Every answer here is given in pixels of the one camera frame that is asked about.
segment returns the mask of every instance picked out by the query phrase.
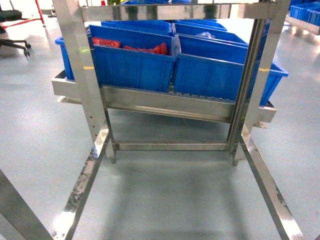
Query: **red item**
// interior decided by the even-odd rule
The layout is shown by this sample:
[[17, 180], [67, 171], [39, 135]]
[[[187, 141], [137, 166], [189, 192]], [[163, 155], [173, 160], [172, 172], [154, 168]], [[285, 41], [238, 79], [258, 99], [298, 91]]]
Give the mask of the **red item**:
[[98, 46], [112, 47], [112, 48], [121, 48], [121, 42], [116, 40], [108, 40], [99, 37], [92, 38], [93, 44]]
[[165, 42], [161, 43], [160, 45], [158, 45], [152, 49], [133, 48], [131, 46], [124, 46], [123, 49], [144, 52], [144, 53], [150, 53], [150, 54], [168, 55], [168, 49], [167, 49], [167, 45]]

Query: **stainless steel rack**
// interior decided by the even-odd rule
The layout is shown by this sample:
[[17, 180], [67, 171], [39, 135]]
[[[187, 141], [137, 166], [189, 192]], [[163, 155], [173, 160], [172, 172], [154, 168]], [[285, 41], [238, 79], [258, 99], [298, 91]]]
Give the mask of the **stainless steel rack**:
[[[76, 230], [95, 180], [102, 157], [116, 163], [116, 152], [126, 151], [229, 151], [232, 164], [246, 157], [274, 224], [283, 240], [300, 240], [303, 235], [251, 138], [254, 126], [263, 127], [276, 113], [259, 106], [290, 0], [256, 3], [139, 4], [80, 7], [78, 0], [53, 0], [76, 83], [53, 81], [56, 95], [64, 101], [81, 103], [93, 147], [85, 161], [69, 200], [61, 214], [65, 227], [47, 232], [6, 176], [0, 171], [0, 218], [7, 223], [12, 239], [70, 240]], [[180, 93], [160, 93], [104, 86], [99, 88], [84, 22], [175, 19], [254, 19], [248, 53], [236, 101]], [[251, 97], [248, 89], [255, 80]], [[229, 123], [227, 139], [221, 142], [117, 142], [108, 109], [121, 109], [203, 121]], [[14, 211], [19, 206], [19, 213]]]
[[285, 21], [292, 26], [298, 27], [299, 29], [307, 30], [308, 32], [313, 33], [314, 35], [320, 35], [320, 26], [293, 18], [289, 15], [285, 17]]

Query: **stainless steel surface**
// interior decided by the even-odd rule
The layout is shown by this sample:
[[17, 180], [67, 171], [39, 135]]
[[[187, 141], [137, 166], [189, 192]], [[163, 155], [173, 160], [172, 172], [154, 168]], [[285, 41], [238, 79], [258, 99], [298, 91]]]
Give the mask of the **stainless steel surface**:
[[77, 82], [76, 86], [91, 138], [95, 141], [106, 121], [106, 116], [79, 1], [53, 0], [53, 5]]
[[[244, 3], [244, 4], [229, 4], [229, 3], [215, 3], [215, 4], [168, 4], [168, 5], [117, 5], [117, 6], [100, 6], [100, 7], [79, 7], [76, 0], [67, 1], [55, 0], [56, 5], [59, 5], [60, 16], [58, 19], [62, 34], [69, 56], [71, 55], [71, 65], [75, 73], [77, 88], [83, 109], [85, 111], [89, 127], [92, 126], [93, 115], [97, 114], [99, 117], [95, 119], [101, 129], [101, 123], [104, 122], [109, 127], [110, 119], [108, 112], [103, 113], [104, 107], [115, 108], [121, 110], [130, 110], [142, 113], [153, 113], [160, 115], [168, 115], [175, 117], [194, 118], [201, 120], [231, 123], [228, 145], [225, 142], [218, 143], [174, 143], [174, 142], [118, 142], [114, 143], [111, 129], [106, 134], [110, 139], [108, 148], [110, 152], [108, 156], [114, 156], [114, 151], [119, 150], [226, 150], [229, 149], [235, 153], [234, 165], [238, 163], [238, 159], [242, 156], [241, 149], [238, 148], [234, 152], [235, 144], [239, 140], [237, 137], [240, 133], [248, 133], [248, 137], [241, 138], [242, 149], [248, 159], [251, 170], [260, 187], [265, 202], [269, 208], [273, 221], [278, 229], [282, 239], [302, 239], [301, 232], [294, 221], [291, 213], [284, 202], [277, 186], [275, 185], [266, 165], [264, 164], [258, 150], [254, 143], [250, 140], [250, 132], [254, 124], [261, 122], [258, 117], [260, 99], [266, 84], [266, 80], [270, 71], [271, 63], [275, 54], [277, 43], [280, 37], [282, 26], [285, 20], [286, 11], [288, 11], [289, 0], [280, 0], [275, 2], [259, 2], [259, 3]], [[202, 99], [200, 97], [182, 96], [170, 93], [155, 93], [148, 91], [121, 89], [115, 87], [98, 88], [97, 78], [95, 76], [95, 69], [90, 55], [89, 44], [87, 40], [84, 21], [126, 21], [126, 20], [174, 20], [174, 19], [224, 19], [224, 18], [249, 18], [255, 19], [252, 37], [250, 40], [250, 47], [248, 56], [245, 61], [245, 68], [241, 81], [241, 87], [236, 104], [226, 100], [217, 99]], [[272, 19], [268, 36], [266, 38], [265, 46], [260, 44], [262, 35], [264, 33], [265, 19]], [[264, 47], [263, 54], [260, 59], [257, 55]], [[247, 93], [251, 76], [254, 67], [259, 64], [258, 73], [256, 76], [255, 85], [249, 103], [246, 104]], [[57, 88], [55, 93], [62, 93], [64, 90], [60, 88], [65, 82], [57, 81], [53, 85]], [[106, 148], [103, 141], [100, 144], [101, 151]], [[88, 192], [90, 191], [93, 180], [89, 177], [90, 184], [88, 185]], [[69, 210], [67, 204], [66, 212], [72, 213], [69, 225], [65, 231], [56, 235], [62, 239], [70, 239], [75, 231], [75, 227], [79, 221], [83, 206], [87, 200], [88, 195], [83, 195], [82, 202], [77, 202], [73, 194], [70, 196], [70, 203], [74, 200], [77, 204], [74, 211]]]
[[[52, 86], [54, 94], [66, 96], [59, 101], [81, 103], [74, 82], [54, 78]], [[221, 123], [230, 123], [235, 105], [233, 101], [180, 93], [150, 92], [108, 86], [104, 86], [101, 91], [108, 108]], [[276, 112], [277, 110], [271, 104], [259, 106], [255, 123], [270, 123]]]
[[115, 5], [82, 7], [84, 21], [176, 20], [176, 19], [270, 19], [274, 2]]
[[285, 17], [285, 21], [292, 26], [298, 27], [299, 29], [307, 30], [308, 32], [315, 35], [320, 35], [320, 26], [313, 25], [309, 22], [290, 17], [289, 15]]
[[225, 151], [226, 142], [120, 142], [117, 150], [124, 151]]
[[297, 222], [250, 135], [243, 135], [240, 143], [281, 239], [304, 239]]
[[54, 221], [53, 239], [71, 240], [73, 238], [109, 140], [108, 126], [105, 122], [85, 161], [63, 212]]
[[233, 152], [235, 150], [235, 144], [239, 141], [239, 125], [241, 124], [241, 116], [246, 114], [247, 108], [245, 103], [247, 102], [247, 95], [252, 81], [253, 71], [256, 66], [259, 49], [261, 48], [261, 39], [265, 30], [265, 20], [256, 19], [254, 20], [251, 38], [249, 42], [249, 48], [245, 59], [243, 72], [241, 76], [241, 82], [239, 91], [235, 101], [235, 107], [233, 109], [231, 124], [227, 136], [228, 150]]
[[2, 230], [5, 231], [3, 232], [4, 235], [13, 233], [13, 237], [17, 239], [20, 237], [20, 234], [25, 240], [52, 240], [49, 232], [1, 170], [0, 217], [4, 217], [7, 220], [3, 219], [1, 221], [6, 225], [6, 228], [0, 230], [0, 233]]
[[288, 0], [276, 2], [277, 11], [274, 11], [274, 16], [272, 16], [265, 44], [264, 46], [261, 46], [263, 48], [263, 52], [244, 120], [244, 124], [246, 125], [249, 133], [251, 132], [253, 125], [257, 122], [255, 118], [270, 72], [270, 67], [275, 56], [289, 4], [290, 1]]

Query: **gray floor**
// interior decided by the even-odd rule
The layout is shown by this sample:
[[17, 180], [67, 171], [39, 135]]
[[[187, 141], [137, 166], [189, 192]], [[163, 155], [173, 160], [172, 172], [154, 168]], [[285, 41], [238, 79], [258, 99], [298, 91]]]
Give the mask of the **gray floor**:
[[[52, 231], [91, 139], [82, 106], [58, 103], [53, 94], [51, 78], [63, 69], [54, 43], [60, 30], [56, 19], [46, 25], [8, 29], [31, 43], [30, 59], [0, 48], [0, 168]], [[290, 75], [271, 97], [273, 122], [253, 138], [305, 239], [313, 240], [320, 234], [320, 37], [285, 27], [275, 60]], [[119, 140], [224, 139], [228, 130], [125, 111], [110, 116]], [[248, 163], [231, 161], [225, 152], [120, 151], [116, 165], [103, 161], [74, 239], [279, 239]]]

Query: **blue plastic bin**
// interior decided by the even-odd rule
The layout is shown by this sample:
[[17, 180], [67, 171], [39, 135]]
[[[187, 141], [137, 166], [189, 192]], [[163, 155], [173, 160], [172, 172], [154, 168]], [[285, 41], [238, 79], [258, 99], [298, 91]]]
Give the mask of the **blue plastic bin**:
[[117, 29], [127, 29], [132, 31], [159, 34], [164, 36], [172, 35], [171, 23], [157, 20], [144, 21], [102, 21], [102, 26]]
[[90, 26], [92, 37], [121, 41], [121, 46], [152, 49], [166, 43], [170, 55], [94, 46], [95, 70], [103, 85], [166, 92], [176, 62], [174, 38], [107, 26]]
[[320, 7], [317, 9], [308, 9], [308, 19], [307, 22], [313, 25], [320, 26]]
[[69, 61], [69, 57], [68, 57], [68, 53], [67, 53], [67, 49], [66, 49], [66, 45], [64, 42], [64, 39], [61, 37], [58, 37], [55, 40], [55, 44], [60, 45], [61, 47], [61, 53], [62, 53], [62, 59], [63, 59], [63, 64], [64, 64], [64, 71], [65, 71], [65, 76], [68, 80], [75, 80], [74, 74], [72, 72], [71, 69], [71, 65], [70, 65], [70, 61]]
[[190, 23], [195, 23], [195, 24], [201, 24], [201, 25], [211, 25], [210, 22], [216, 23], [216, 19], [183, 19], [182, 21], [190, 22]]
[[214, 39], [215, 41], [221, 41], [221, 42], [244, 46], [244, 47], [246, 47], [248, 45], [240, 37], [238, 37], [237, 35], [235, 35], [234, 33], [231, 33], [231, 32], [214, 30], [214, 29], [197, 27], [197, 26], [188, 26], [188, 25], [183, 25], [183, 24], [178, 24], [178, 23], [172, 24], [172, 34], [173, 35], [176, 35], [176, 34], [189, 35], [189, 36], [194, 36], [194, 37], [197, 37], [200, 39], [208, 40], [208, 38], [196, 36], [197, 34], [201, 34], [203, 32], [208, 32], [211, 35], [213, 35], [215, 37], [215, 39]]
[[[174, 90], [235, 101], [248, 48], [190, 36], [175, 38]], [[287, 76], [285, 70], [272, 64], [261, 105], [267, 104], [281, 78]]]
[[217, 22], [211, 22], [212, 23], [211, 25], [203, 25], [203, 24], [200, 24], [197, 22], [186, 21], [186, 20], [174, 20], [172, 22], [176, 23], [176, 24], [183, 24], [183, 25], [194, 26], [194, 27], [199, 27], [199, 28], [220, 30], [220, 31], [225, 31], [225, 32], [227, 31], [227, 29], [224, 26], [222, 26], [220, 23], [217, 23]]
[[292, 5], [300, 5], [300, 4], [305, 4], [305, 0], [291, 0], [289, 9]]
[[318, 9], [320, 7], [320, 3], [312, 2], [312, 3], [305, 3], [299, 5], [292, 5], [290, 7], [290, 17], [306, 21], [308, 19], [308, 9]]

